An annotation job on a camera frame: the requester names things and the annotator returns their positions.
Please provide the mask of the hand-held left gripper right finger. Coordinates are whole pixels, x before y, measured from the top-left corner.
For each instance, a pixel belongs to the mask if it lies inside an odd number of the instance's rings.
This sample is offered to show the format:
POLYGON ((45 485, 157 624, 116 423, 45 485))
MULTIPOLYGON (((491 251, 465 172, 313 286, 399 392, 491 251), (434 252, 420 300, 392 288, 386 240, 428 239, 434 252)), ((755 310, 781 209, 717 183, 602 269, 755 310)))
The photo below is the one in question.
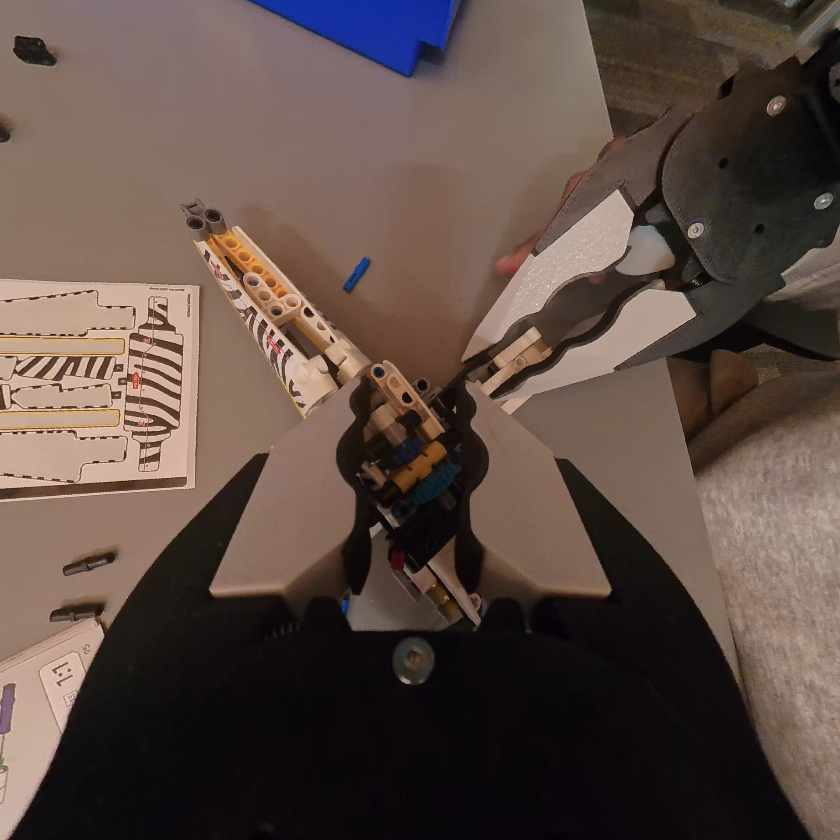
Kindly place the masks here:
POLYGON ((474 384, 456 397, 463 499, 455 572, 483 601, 611 593, 551 449, 474 384))

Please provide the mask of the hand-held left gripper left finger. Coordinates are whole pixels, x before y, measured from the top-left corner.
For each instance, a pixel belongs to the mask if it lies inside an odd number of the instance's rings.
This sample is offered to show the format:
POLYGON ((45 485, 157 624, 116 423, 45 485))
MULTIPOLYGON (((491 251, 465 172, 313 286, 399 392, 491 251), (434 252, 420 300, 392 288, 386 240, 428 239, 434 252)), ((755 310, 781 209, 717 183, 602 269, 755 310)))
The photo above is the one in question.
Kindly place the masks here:
POLYGON ((216 598, 362 592, 371 496, 359 480, 371 383, 355 377, 271 448, 210 586, 216 598))

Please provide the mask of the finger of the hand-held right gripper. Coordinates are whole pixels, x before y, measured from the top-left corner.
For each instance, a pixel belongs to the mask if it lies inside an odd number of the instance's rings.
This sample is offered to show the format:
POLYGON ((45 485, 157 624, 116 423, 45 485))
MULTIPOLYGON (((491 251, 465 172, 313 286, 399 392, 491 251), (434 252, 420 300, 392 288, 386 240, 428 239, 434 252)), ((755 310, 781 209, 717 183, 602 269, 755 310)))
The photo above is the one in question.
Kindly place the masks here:
POLYGON ((613 191, 537 255, 529 255, 471 336, 462 361, 500 342, 511 326, 540 312, 578 277, 603 272, 624 257, 634 210, 613 191))
POLYGON ((685 292, 637 285, 588 330, 560 341, 550 357, 515 374, 490 397, 525 398, 610 375, 696 315, 685 292))

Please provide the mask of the white lego skid assembly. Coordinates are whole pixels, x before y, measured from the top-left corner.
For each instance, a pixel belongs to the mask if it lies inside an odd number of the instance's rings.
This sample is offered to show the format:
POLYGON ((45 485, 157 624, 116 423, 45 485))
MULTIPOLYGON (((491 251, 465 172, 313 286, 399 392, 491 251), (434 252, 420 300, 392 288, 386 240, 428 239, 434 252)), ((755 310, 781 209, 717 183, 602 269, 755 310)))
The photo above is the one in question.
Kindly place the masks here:
POLYGON ((471 382, 488 396, 494 395, 517 373, 540 363, 551 356, 540 330, 531 327, 520 337, 507 343, 488 362, 468 374, 471 382))

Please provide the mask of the long black lego beam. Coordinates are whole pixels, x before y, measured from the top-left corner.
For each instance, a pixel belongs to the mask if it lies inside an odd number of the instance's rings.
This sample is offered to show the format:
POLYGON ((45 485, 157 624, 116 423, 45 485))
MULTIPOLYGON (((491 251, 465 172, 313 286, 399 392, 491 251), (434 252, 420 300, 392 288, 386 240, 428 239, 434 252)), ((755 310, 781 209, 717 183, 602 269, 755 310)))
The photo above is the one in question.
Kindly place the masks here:
POLYGON ((485 353, 478 353, 462 364, 461 370, 440 388, 437 395, 443 397, 445 392, 455 389, 461 382, 483 384, 490 378, 490 373, 488 372, 490 367, 490 357, 485 353))

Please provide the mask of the zebra striped lego helicopter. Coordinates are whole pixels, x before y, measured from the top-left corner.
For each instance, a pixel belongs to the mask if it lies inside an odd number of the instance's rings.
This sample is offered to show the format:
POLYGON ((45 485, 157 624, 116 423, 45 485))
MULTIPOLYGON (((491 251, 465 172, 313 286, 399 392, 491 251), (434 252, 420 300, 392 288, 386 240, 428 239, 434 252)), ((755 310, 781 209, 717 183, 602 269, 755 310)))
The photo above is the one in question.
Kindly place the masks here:
POLYGON ((372 362, 239 226, 196 199, 181 205, 194 244, 299 414, 312 417, 342 385, 370 383, 370 418, 355 481, 369 501, 371 536, 384 534, 392 574, 452 626, 480 624, 481 600, 455 573, 464 481, 451 387, 415 382, 372 362))

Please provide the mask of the lego instruction booklet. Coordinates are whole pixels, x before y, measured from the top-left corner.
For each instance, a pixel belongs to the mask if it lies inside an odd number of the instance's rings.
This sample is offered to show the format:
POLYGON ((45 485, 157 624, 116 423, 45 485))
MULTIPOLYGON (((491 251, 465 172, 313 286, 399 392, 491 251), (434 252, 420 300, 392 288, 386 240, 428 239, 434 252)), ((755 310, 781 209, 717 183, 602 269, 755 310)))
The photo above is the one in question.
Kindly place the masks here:
POLYGON ((1 826, 8 836, 32 800, 67 725, 104 631, 73 623, 1 665, 1 826))

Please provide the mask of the person's right hand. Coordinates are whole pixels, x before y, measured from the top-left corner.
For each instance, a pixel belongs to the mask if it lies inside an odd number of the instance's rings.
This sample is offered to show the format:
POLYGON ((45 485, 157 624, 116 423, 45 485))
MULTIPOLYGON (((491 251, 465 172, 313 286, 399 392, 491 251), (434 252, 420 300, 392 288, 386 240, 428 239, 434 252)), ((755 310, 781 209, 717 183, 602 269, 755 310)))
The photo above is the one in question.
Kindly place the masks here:
MULTIPOLYGON (((625 143, 627 142, 628 137, 626 135, 617 135, 612 141, 607 143, 597 155, 597 161, 602 161, 604 159, 609 159, 615 156, 615 154, 620 150, 625 143)), ((570 197, 570 195, 575 192, 577 186, 587 175, 588 170, 578 171, 573 173, 567 183, 563 188, 563 194, 560 199, 560 204, 563 205, 566 200, 570 197)), ((534 246, 538 243, 540 238, 544 235, 546 231, 546 227, 539 229, 535 234, 531 235, 526 240, 522 241, 520 244, 516 245, 512 252, 507 255, 503 255, 498 258, 496 263, 496 274, 499 277, 505 277, 508 279, 513 278, 517 275, 523 264, 526 262, 527 258, 532 254, 532 250, 534 246)), ((594 285, 600 285, 603 283, 604 278, 612 270, 613 266, 617 261, 621 261, 625 257, 627 253, 627 245, 624 246, 623 252, 620 258, 614 258, 609 263, 605 264, 605 267, 598 271, 592 271, 586 275, 578 274, 574 276, 575 279, 584 277, 585 280, 594 285)))

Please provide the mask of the zebra sticker sheet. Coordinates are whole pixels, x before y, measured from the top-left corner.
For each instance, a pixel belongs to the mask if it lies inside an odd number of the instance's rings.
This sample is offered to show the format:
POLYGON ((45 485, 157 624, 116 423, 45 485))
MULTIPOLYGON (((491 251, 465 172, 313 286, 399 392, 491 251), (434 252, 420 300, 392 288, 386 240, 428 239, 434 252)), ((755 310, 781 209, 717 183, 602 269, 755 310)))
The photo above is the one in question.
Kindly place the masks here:
POLYGON ((194 488, 200 301, 2 279, 2 502, 194 488))

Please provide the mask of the blue plastic bin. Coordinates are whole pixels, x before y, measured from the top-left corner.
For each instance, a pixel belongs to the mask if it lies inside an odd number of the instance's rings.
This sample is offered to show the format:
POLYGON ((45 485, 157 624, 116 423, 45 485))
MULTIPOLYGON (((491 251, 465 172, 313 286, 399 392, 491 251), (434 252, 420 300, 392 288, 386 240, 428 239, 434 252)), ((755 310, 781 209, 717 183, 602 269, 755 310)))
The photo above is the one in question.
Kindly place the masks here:
POLYGON ((277 16, 403 77, 446 49, 460 1, 254 1, 277 16))

